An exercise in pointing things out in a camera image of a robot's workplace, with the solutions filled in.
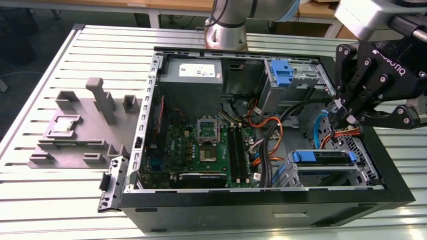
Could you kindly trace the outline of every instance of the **motherboard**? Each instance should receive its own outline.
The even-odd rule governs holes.
[[[257,186],[249,178],[246,154],[253,143],[253,131],[238,125],[216,124],[214,121],[168,126],[161,155],[147,157],[150,172],[142,174],[145,188]]]

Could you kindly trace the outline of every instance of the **expansion slot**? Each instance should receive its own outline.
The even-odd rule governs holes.
[[[237,161],[236,142],[234,142],[234,127],[233,126],[230,126],[226,129],[226,140],[228,140],[230,180],[240,181],[240,171],[238,171],[238,161]]]
[[[234,139],[234,149],[236,149],[236,159],[238,164],[238,178],[241,182],[248,182],[248,166],[245,160],[245,145],[242,142],[241,127],[236,127],[233,130]]]

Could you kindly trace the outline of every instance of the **green circuit board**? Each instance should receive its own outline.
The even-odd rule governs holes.
[[[172,124],[168,126],[165,134],[165,145],[162,148],[162,158],[151,162],[158,165],[157,171],[150,173],[151,188],[168,188],[165,181],[169,180],[168,173],[216,173],[226,175],[228,188],[250,188],[256,183],[232,181],[230,163],[228,151],[226,125],[218,127],[218,142],[214,144],[197,144],[197,125]],[[214,126],[204,124],[200,127],[200,136],[214,136]],[[241,129],[244,144],[253,137],[250,128]],[[246,172],[249,173],[249,162],[246,162]]]

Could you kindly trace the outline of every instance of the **aluminum worktable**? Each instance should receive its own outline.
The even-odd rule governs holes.
[[[249,51],[333,56],[341,40],[248,34]],[[427,131],[376,129],[416,201],[336,228],[142,233],[121,212],[97,213],[101,169],[30,169],[37,140],[71,90],[89,97],[87,77],[114,98],[143,98],[153,46],[202,48],[192,30],[86,25],[73,29],[0,143],[0,239],[427,239]],[[398,102],[384,104],[390,111]]]

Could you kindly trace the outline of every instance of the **side panel hinge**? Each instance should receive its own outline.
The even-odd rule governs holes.
[[[118,156],[110,160],[107,171],[102,173],[98,189],[102,191],[97,212],[119,212],[118,203],[123,190],[129,159]]]

